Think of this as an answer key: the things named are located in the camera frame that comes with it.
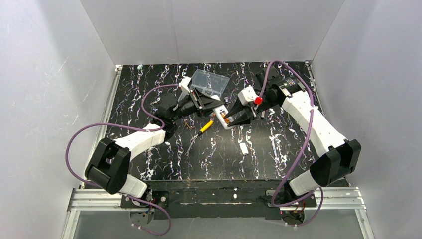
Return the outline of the white remote control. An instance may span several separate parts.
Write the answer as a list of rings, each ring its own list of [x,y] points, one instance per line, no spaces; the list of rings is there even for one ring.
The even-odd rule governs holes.
[[[227,119],[224,118],[228,113],[228,110],[225,105],[213,108],[213,112],[215,113],[215,116],[217,117],[224,129],[229,130],[233,128],[233,126],[229,126],[229,124],[234,121],[233,117],[229,117]]]

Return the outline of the white battery cover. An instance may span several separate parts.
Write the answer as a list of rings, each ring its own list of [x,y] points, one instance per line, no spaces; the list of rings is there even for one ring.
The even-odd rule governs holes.
[[[246,143],[241,142],[239,144],[239,147],[240,147],[240,151],[241,151],[242,155],[248,155],[249,154],[248,147],[247,147]]]

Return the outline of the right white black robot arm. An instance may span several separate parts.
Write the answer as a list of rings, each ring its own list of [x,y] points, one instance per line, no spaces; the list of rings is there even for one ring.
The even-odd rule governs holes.
[[[231,120],[229,126],[250,124],[258,113],[276,105],[292,116],[302,129],[312,125],[310,141],[319,158],[309,170],[284,185],[285,199],[297,199],[318,187],[328,186],[355,170],[361,151],[360,143],[355,139],[346,139],[317,108],[311,107],[310,96],[298,78],[283,78],[272,69],[263,96],[258,96],[256,92],[256,89],[248,86],[238,93],[238,98],[225,118],[236,113],[242,114]]]

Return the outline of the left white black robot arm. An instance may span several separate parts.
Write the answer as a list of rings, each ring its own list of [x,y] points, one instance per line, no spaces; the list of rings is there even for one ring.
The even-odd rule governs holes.
[[[97,144],[85,170],[85,177],[110,194],[123,193],[142,198],[150,191],[148,184],[128,173],[130,162],[170,139],[176,121],[191,114],[216,115],[227,125],[224,116],[228,110],[217,95],[209,96],[193,88],[179,101],[173,95],[164,95],[158,102],[153,120],[141,131],[111,140],[103,138]]]

